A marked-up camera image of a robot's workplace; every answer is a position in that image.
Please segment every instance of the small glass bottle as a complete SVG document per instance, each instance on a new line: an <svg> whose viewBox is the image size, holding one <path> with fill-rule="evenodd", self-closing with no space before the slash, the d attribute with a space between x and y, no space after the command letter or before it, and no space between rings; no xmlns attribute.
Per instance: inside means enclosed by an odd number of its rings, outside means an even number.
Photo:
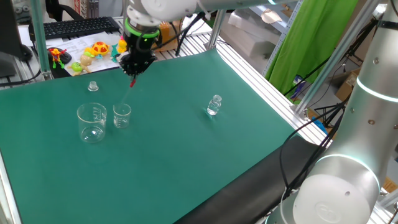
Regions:
<svg viewBox="0 0 398 224"><path fill-rule="evenodd" d="M88 85L88 90L89 91L97 91L98 90L98 85L95 81L91 81L90 84Z"/></svg>
<svg viewBox="0 0 398 224"><path fill-rule="evenodd" d="M221 107L222 98L219 95L215 95L207 107L207 113L214 116L218 113Z"/></svg>

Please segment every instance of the red toy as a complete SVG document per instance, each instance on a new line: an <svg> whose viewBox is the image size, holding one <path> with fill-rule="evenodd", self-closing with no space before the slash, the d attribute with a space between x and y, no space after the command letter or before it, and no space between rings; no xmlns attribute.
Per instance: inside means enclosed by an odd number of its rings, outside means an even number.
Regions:
<svg viewBox="0 0 398 224"><path fill-rule="evenodd" d="M67 50L59 51L58 49L49 49L50 53L52 55L52 68L56 68L57 64L55 62L58 62L61 65L61 68L63 69L65 65L62 63L60 56L63 55Z"/></svg>

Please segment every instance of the colorful toy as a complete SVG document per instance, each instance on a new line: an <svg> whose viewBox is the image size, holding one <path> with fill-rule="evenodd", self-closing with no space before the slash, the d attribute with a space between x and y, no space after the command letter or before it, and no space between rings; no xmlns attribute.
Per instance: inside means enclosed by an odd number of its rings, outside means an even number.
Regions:
<svg viewBox="0 0 398 224"><path fill-rule="evenodd" d="M72 76L80 75L84 70L86 70L87 73L91 73L87 66L84 66L78 62L72 63L72 65L68 66L68 68L71 68L75 72Z"/></svg>
<svg viewBox="0 0 398 224"><path fill-rule="evenodd" d="M61 68L63 69L65 65L62 63L60 56L63 55L67 50L59 51L58 49L50 49L51 55L52 55L52 68L56 68L58 62L61 65Z"/></svg>
<svg viewBox="0 0 398 224"><path fill-rule="evenodd" d="M109 52L109 45L104 42L96 42L92 47L86 47L85 52L94 55L98 59L102 59Z"/></svg>
<svg viewBox="0 0 398 224"><path fill-rule="evenodd" d="M123 36L120 37L118 52L119 54L124 53L127 50L127 42L124 40Z"/></svg>
<svg viewBox="0 0 398 224"><path fill-rule="evenodd" d="M118 62L118 60L116 58L120 55L118 52L118 49L116 48L117 46L118 46L117 44L112 45L111 58L114 63Z"/></svg>
<svg viewBox="0 0 398 224"><path fill-rule="evenodd" d="M93 63L95 56L89 52L85 52L81 57L80 57L80 63L84 66L89 66Z"/></svg>

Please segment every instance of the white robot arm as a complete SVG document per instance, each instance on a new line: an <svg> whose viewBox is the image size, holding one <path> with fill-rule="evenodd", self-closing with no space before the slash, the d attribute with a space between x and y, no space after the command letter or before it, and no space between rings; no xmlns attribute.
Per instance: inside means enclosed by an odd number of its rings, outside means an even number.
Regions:
<svg viewBox="0 0 398 224"><path fill-rule="evenodd" d="M129 51L122 67L134 76L148 68L154 60L151 47L161 21L200 11L285 2L290 1L129 0L124 31ZM391 2L398 6L398 0ZM147 41L137 41L140 37ZM388 160L398 144L397 49L398 12L390 4L363 63L339 135L299 192L287 198L267 224L368 222L386 177Z"/></svg>

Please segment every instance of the computer monitor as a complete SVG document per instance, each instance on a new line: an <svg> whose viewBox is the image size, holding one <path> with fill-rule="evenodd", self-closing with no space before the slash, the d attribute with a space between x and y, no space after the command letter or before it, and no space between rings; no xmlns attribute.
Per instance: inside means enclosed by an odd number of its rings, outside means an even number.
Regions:
<svg viewBox="0 0 398 224"><path fill-rule="evenodd" d="M14 14L14 7L11 0L3 0L0 6L0 77L15 75L14 64L9 55L13 55L20 60L32 58L32 52L21 44L19 38L18 25Z"/></svg>

